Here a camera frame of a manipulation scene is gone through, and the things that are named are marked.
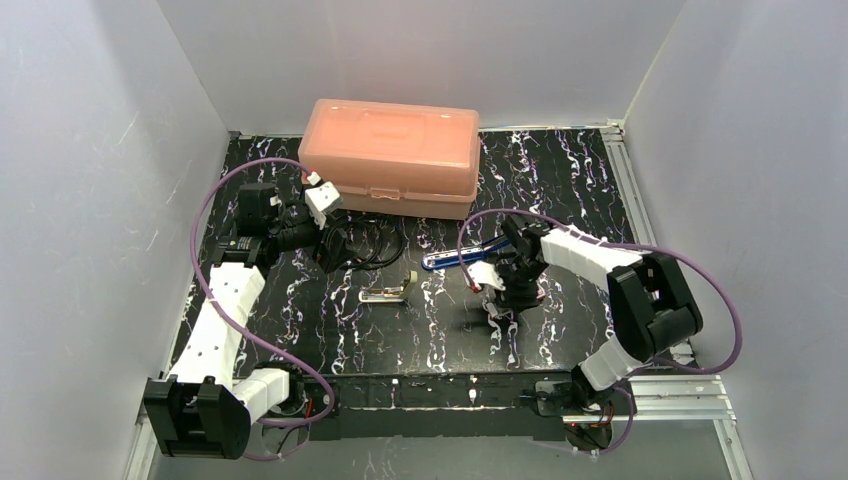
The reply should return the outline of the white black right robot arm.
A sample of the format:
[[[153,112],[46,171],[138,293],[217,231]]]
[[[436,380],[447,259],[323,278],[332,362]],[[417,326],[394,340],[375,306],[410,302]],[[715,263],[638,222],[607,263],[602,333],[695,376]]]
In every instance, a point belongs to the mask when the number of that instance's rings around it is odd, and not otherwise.
[[[570,373],[571,391],[581,401],[611,390],[703,327],[679,263],[668,254],[615,249],[518,216],[507,217],[501,229],[512,250],[488,267],[485,283],[494,290],[495,307],[518,313],[539,306],[539,278],[549,267],[565,269],[608,295],[613,334]]]

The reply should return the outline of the red white staple box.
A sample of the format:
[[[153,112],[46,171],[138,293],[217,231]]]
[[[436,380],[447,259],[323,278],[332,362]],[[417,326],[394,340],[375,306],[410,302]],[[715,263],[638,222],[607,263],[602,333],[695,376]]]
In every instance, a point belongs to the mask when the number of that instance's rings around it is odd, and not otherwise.
[[[547,273],[541,274],[536,281],[537,284],[537,295],[536,299],[539,302],[543,302],[551,292],[551,280],[550,276]]]

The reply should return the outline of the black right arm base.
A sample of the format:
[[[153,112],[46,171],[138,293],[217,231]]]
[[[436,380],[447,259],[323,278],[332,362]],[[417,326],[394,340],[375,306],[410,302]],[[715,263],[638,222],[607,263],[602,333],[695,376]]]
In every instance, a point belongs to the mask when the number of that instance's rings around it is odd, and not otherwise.
[[[570,379],[542,380],[535,383],[530,398],[543,417],[594,415],[598,419],[610,415],[628,415],[630,405],[626,396],[613,388],[595,391]]]

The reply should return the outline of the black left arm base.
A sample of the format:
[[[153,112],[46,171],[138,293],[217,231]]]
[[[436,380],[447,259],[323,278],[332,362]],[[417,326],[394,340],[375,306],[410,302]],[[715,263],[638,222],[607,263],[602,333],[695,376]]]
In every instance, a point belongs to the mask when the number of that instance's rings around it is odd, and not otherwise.
[[[316,385],[293,382],[282,371],[242,380],[234,386],[233,393],[249,412],[252,422],[312,417],[327,406],[335,408],[335,394],[328,396]]]

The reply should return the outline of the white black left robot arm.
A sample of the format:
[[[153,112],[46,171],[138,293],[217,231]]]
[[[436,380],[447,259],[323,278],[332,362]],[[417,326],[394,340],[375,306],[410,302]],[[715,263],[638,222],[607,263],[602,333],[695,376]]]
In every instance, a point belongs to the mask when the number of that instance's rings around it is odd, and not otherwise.
[[[233,378],[250,311],[283,252],[318,244],[342,198],[330,182],[285,202],[271,183],[240,188],[238,210],[211,256],[207,294],[188,342],[166,378],[147,382],[143,405],[169,457],[238,459],[253,424],[288,401],[292,380],[280,365]]]

